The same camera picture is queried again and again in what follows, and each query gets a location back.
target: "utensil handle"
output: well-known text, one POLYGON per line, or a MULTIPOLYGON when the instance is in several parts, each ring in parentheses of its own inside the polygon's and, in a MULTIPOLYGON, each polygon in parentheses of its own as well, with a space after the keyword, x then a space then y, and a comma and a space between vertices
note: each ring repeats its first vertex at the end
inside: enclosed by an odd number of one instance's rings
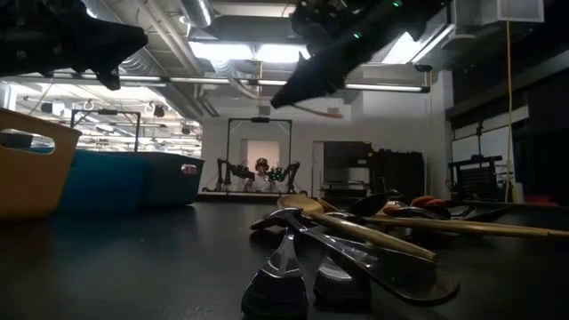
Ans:
POLYGON ((470 222, 470 221, 439 221, 411 218, 392 218, 375 216, 366 221, 373 224, 390 225, 408 228, 429 228, 439 231, 456 233, 474 233, 492 236, 515 236, 515 237, 569 237, 569 232, 550 230, 544 228, 530 228, 521 226, 508 226, 495 223, 470 222))
POLYGON ((437 255, 434 252, 421 248, 415 244, 409 244, 403 240, 397 239, 393 236, 386 235, 380 231, 366 228, 349 221, 329 217, 322 213, 303 212, 303 214, 309 216, 310 218, 312 218, 313 220, 322 225, 325 225, 329 228, 336 228, 338 230, 344 231, 347 234, 350 234, 365 241, 369 241, 372 244, 388 248, 391 250, 396 250, 399 252, 411 254, 426 260, 434 261, 437 259, 437 255))

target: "metal ladle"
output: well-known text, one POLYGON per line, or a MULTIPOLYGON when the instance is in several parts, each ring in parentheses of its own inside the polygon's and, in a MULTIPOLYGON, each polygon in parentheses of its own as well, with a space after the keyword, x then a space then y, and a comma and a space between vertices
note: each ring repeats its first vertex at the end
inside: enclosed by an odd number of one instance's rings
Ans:
POLYGON ((328 236, 306 228, 295 218, 301 209, 284 208, 266 214, 251 229, 275 225, 296 228, 334 250, 397 297, 415 303, 442 303, 459 288, 456 278, 435 262, 410 254, 328 236))

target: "plastic basket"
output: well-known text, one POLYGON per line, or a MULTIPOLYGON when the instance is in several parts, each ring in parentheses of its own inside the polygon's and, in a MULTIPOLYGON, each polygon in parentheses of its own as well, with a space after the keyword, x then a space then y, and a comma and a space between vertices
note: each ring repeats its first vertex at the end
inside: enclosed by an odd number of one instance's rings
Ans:
POLYGON ((141 205, 165 208, 196 201, 204 160, 163 152, 109 152, 109 155, 144 159, 147 172, 141 205))
POLYGON ((108 216, 135 213, 150 165, 143 159, 77 150, 58 214, 108 216))
POLYGON ((80 131, 0 108, 0 131, 15 129, 53 139, 49 153, 0 147, 0 220, 43 218, 60 200, 80 131))

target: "kitchen utensil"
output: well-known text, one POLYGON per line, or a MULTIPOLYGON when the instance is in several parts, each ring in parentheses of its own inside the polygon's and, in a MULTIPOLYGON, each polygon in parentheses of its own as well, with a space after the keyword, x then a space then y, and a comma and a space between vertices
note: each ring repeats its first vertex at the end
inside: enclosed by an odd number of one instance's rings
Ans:
POLYGON ((433 207, 431 210, 417 208, 417 207, 405 207, 399 208, 394 211, 386 212, 388 216, 395 218, 426 218, 432 220, 449 220, 451 219, 451 213, 449 213, 445 208, 433 207))
POLYGON ((318 303, 342 306, 369 304, 372 295, 367 279, 355 279, 330 257, 318 268, 314 294, 318 303))
POLYGON ((278 199, 277 205, 281 209, 286 207, 301 208, 303 209, 302 214, 311 218, 313 221, 325 225, 328 228, 341 230, 346 234, 369 241, 372 244, 416 255, 417 257, 427 260, 434 261, 436 259, 434 252, 421 248, 418 245, 410 244, 404 240, 386 235, 377 230, 357 225, 356 223, 326 216, 324 215, 324 208, 318 203, 318 201, 312 200, 311 198, 305 196, 282 196, 278 199))
POLYGON ((348 207, 348 209, 346 209, 346 212, 361 217, 373 216, 375 213, 380 211, 390 199, 400 196, 401 194, 395 190, 367 196, 353 203, 350 207, 348 207))
POLYGON ((294 253, 294 228, 247 286, 241 310, 251 319, 305 319, 306 286, 294 253))
POLYGON ((266 214, 251 225, 252 229, 282 225, 283 220, 302 234, 334 250, 372 280, 397 297, 415 303, 437 304, 451 298, 458 290, 456 278, 435 262, 410 254, 360 244, 327 236, 306 228, 295 217, 301 209, 284 208, 266 214))
POLYGON ((395 226, 405 228, 425 228, 436 231, 456 233, 471 233, 489 236, 515 236, 515 237, 561 237, 569 238, 569 231, 545 228, 530 228, 509 226, 496 223, 485 223, 462 220, 424 220, 409 218, 393 218, 388 216, 373 216, 365 219, 368 223, 382 226, 395 226))

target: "white panel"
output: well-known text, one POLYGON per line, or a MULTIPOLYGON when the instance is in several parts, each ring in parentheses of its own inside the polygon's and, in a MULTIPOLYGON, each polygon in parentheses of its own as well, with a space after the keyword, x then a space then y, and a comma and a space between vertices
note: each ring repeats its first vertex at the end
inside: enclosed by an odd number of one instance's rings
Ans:
POLYGON ((464 137, 468 137, 469 135, 477 134, 477 127, 478 124, 469 124, 467 126, 463 126, 462 128, 456 129, 454 131, 454 138, 462 139, 464 137))
MULTIPOLYGON (((482 146, 482 154, 484 156, 501 156, 503 160, 496 162, 497 168, 496 172, 505 172, 508 159, 508 131, 509 128, 500 128, 492 130, 490 132, 485 132, 480 138, 480 144, 482 146)), ((510 156, 510 171, 514 172, 514 152, 513 145, 509 152, 510 156)))
MULTIPOLYGON (((517 108, 516 110, 512 111, 512 124, 518 121, 524 120, 530 116, 529 109, 527 106, 517 108)), ((484 120, 483 126, 484 131, 490 131, 496 129, 498 127, 508 125, 509 116, 508 113, 504 113, 498 116, 491 117, 489 119, 484 120)))
POLYGON ((280 163, 279 157, 280 146, 278 141, 248 140, 246 159, 249 171, 257 172, 255 164, 259 158, 267 159, 269 168, 277 167, 278 165, 286 167, 287 164, 280 163))
POLYGON ((478 154, 478 137, 472 136, 453 141, 453 162, 470 160, 478 154))

